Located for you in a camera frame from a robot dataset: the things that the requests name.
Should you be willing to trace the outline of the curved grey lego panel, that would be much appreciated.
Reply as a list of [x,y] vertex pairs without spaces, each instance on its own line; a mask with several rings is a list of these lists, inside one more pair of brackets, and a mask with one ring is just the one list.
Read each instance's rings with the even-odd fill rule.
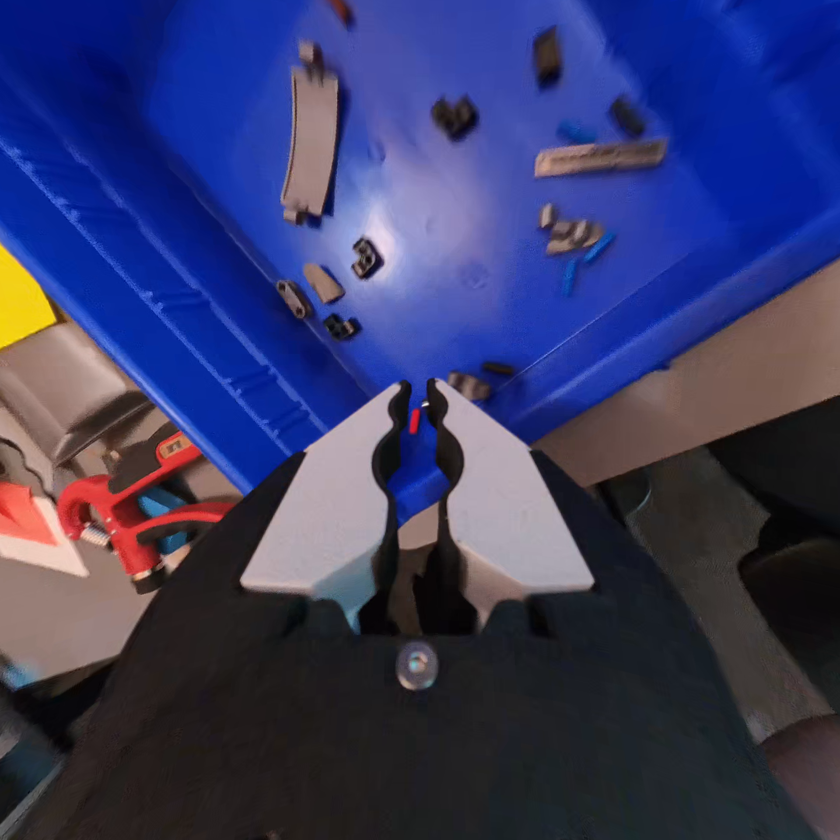
[[328,202],[340,133],[340,79],[321,47],[303,39],[291,69],[291,137],[280,195],[284,219],[295,226],[320,218]]

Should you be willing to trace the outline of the yellow sheet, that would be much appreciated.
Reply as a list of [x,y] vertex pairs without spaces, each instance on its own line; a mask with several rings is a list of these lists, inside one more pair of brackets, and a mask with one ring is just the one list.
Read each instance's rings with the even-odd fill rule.
[[1,349],[58,323],[56,311],[38,282],[1,247]]

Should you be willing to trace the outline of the red spring clamp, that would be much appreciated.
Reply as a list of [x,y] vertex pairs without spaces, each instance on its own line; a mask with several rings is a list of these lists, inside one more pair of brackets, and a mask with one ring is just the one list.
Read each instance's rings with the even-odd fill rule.
[[137,593],[159,590],[168,576],[162,542],[202,536],[235,507],[231,501],[208,500],[160,513],[143,510],[142,497],[164,490],[169,480],[202,457],[181,430],[165,423],[146,440],[124,449],[108,474],[69,484],[57,503],[63,532],[73,542],[110,549]]

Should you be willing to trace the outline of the black lego block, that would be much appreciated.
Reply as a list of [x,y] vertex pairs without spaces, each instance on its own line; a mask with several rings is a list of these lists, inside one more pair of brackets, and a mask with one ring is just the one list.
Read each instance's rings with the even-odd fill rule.
[[636,140],[645,134],[647,123],[644,115],[636,108],[635,103],[626,96],[616,97],[610,105],[609,113],[615,126],[627,138]]
[[532,41],[532,63],[540,89],[549,88],[562,78],[564,55],[556,25],[535,35]]

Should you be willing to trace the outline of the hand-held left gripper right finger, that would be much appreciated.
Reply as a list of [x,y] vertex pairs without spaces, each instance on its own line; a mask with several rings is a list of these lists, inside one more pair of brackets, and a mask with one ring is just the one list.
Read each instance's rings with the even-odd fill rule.
[[427,381],[427,409],[447,481],[434,567],[444,591],[466,601],[478,627],[503,602],[593,591],[532,449],[441,379]]

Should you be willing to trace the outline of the long grey lego plate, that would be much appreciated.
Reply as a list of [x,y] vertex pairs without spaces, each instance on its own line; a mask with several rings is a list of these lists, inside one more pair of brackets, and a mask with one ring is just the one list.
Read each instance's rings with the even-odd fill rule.
[[534,162],[537,179],[604,172],[632,172],[662,164],[667,138],[621,142],[583,143],[541,150]]

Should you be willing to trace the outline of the red white triangular sign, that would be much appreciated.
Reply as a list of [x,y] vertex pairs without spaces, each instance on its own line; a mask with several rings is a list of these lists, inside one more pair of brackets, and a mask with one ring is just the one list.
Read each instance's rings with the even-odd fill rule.
[[64,533],[55,505],[27,486],[1,482],[1,557],[87,578],[76,544]]

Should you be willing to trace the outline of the grey lego slope pieces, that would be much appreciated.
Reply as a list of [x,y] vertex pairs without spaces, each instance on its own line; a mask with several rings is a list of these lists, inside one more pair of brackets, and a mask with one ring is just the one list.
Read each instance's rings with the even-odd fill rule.
[[597,222],[583,218],[561,218],[558,208],[551,203],[540,207],[539,230],[548,236],[545,246],[545,255],[548,257],[589,249],[605,235],[604,227]]

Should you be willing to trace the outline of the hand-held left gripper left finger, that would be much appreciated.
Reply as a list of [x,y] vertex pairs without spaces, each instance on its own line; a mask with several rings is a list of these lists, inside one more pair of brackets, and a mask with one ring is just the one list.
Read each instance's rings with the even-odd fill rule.
[[311,444],[239,582],[250,592],[336,602],[360,614],[396,577],[401,435],[412,387],[399,381]]

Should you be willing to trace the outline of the grey lego short beam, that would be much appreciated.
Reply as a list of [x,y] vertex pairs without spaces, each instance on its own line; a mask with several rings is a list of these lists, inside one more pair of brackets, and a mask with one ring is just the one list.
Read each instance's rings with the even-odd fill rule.
[[296,319],[305,320],[312,317],[312,305],[304,291],[295,281],[279,280],[276,283],[276,290]]

